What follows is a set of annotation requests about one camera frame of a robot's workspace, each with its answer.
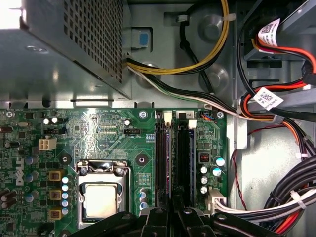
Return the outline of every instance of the psu metal casing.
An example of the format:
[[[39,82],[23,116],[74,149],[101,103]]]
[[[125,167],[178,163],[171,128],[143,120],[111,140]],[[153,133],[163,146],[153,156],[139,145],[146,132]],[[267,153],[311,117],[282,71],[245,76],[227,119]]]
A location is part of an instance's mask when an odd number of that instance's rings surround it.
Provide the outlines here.
[[[124,0],[1,1],[0,100],[128,99],[130,24]]]

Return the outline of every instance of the white label sticker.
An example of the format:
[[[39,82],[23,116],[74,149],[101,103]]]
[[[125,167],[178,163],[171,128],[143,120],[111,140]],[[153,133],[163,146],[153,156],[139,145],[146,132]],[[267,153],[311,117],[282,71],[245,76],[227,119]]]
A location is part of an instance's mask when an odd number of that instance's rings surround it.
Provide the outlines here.
[[[277,28],[280,24],[280,18],[263,27],[259,33],[259,39],[270,46],[277,47]]]
[[[283,102],[283,99],[262,87],[253,99],[266,110],[270,110]]]

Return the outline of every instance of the cpu socket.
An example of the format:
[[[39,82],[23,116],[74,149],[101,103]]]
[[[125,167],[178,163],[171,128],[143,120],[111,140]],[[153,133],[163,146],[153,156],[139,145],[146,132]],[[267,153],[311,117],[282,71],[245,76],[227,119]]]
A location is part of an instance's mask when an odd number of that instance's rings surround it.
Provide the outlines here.
[[[78,174],[78,229],[120,211],[130,211],[131,170],[122,160],[81,160]]]

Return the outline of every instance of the black ram slot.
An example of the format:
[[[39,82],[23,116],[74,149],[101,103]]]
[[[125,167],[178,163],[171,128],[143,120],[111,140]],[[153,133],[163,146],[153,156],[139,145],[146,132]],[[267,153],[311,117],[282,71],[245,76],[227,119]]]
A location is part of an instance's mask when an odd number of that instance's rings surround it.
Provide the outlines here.
[[[158,197],[164,197],[167,190],[167,134],[162,118],[162,112],[156,112],[156,144],[155,144],[155,203],[157,206],[162,200],[158,200]]]
[[[176,175],[177,185],[183,188],[183,201],[185,206],[192,206],[191,192],[191,164],[190,164],[190,134],[188,123],[180,121],[177,132]]]

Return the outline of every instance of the white power connector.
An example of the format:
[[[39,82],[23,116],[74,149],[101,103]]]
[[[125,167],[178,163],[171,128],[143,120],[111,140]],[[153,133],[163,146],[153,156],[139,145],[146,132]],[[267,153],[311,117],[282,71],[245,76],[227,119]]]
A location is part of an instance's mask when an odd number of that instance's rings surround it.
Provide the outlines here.
[[[207,210],[211,213],[211,215],[213,215],[217,212],[216,201],[221,202],[224,205],[226,205],[227,199],[219,192],[218,189],[212,189],[211,187],[209,187],[208,192],[209,192],[209,196],[205,202],[206,202]]]

